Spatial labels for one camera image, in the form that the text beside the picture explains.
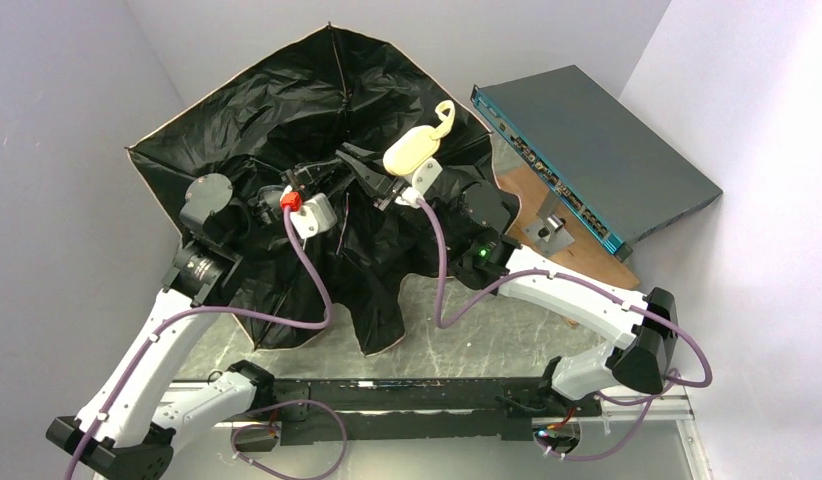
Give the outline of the beige umbrella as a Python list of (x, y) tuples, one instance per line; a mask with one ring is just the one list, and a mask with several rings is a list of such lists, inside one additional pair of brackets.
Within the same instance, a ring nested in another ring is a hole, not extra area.
[[(391, 43), (327, 26), (245, 69), (131, 146), (128, 155), (185, 245), (189, 235), (178, 214), (196, 178), (225, 175), (247, 202), (262, 186), (281, 184), (287, 170), (308, 168), (324, 177), (329, 157), (345, 142), (383, 159), (409, 130), (437, 125), (436, 108), (449, 99), (437, 80)], [(457, 161), (484, 145), (492, 148), (490, 131), (457, 105), (434, 157)], [(321, 278), (312, 246), (326, 233), (305, 244)], [(234, 307), (322, 319), (325, 305), (280, 223), (254, 225), (235, 251), (245, 270)], [(245, 317), (240, 325), (259, 349), (297, 348), (317, 333)]]

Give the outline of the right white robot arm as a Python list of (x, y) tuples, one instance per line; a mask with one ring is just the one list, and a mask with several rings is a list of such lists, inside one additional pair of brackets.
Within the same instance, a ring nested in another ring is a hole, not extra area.
[(544, 374), (551, 396), (573, 403), (616, 385), (663, 391), (678, 332), (667, 300), (614, 290), (511, 238), (521, 202), (497, 178), (490, 145), (457, 161), (433, 157), (419, 171), (423, 189), (389, 174), (378, 152), (346, 142), (318, 181), (337, 223), (312, 249), (326, 294), (350, 312), (362, 353), (380, 353), (404, 337), (398, 297), (407, 275), (454, 278), (478, 298), (528, 302), (604, 339)]

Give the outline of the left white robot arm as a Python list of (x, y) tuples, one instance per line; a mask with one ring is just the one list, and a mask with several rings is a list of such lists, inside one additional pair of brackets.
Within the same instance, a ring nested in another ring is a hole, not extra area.
[(245, 270), (235, 245), (257, 223), (280, 223), (323, 304), (331, 305), (305, 253), (310, 238), (336, 224), (326, 195), (289, 180), (265, 186), (245, 202), (227, 176), (211, 173), (187, 187), (178, 218), (189, 239), (167, 271), (140, 333), (94, 397), (77, 414), (56, 418), (47, 430), (47, 438), (70, 455), (66, 478), (85, 465), (103, 479), (156, 479), (197, 433), (271, 394), (272, 375), (241, 362), (188, 399), (162, 405), (181, 364), (221, 315), (299, 330), (322, 330), (332, 323), (329, 308), (319, 321), (302, 321), (231, 303)]

